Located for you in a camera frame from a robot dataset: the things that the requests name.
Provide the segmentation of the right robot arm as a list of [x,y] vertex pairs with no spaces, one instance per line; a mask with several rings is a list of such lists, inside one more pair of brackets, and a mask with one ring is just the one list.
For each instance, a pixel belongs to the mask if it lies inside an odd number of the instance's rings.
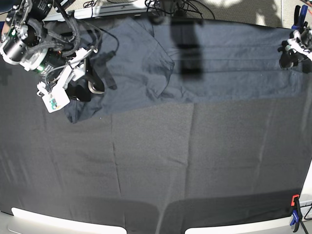
[[[44,19],[56,7],[71,34],[63,36],[47,28]],[[1,36],[0,54],[12,65],[21,65],[41,78],[38,95],[89,102],[91,94],[103,94],[105,87],[93,74],[88,57],[96,51],[101,37],[87,48],[81,46],[81,31],[74,15],[69,15],[57,0],[18,0],[8,11],[9,29]]]

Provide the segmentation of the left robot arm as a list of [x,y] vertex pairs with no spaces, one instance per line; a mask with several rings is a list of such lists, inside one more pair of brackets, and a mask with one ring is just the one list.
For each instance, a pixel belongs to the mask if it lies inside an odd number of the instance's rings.
[[294,30],[290,38],[282,41],[278,52],[281,68],[288,69],[302,63],[303,73],[312,73],[312,30],[310,27]]

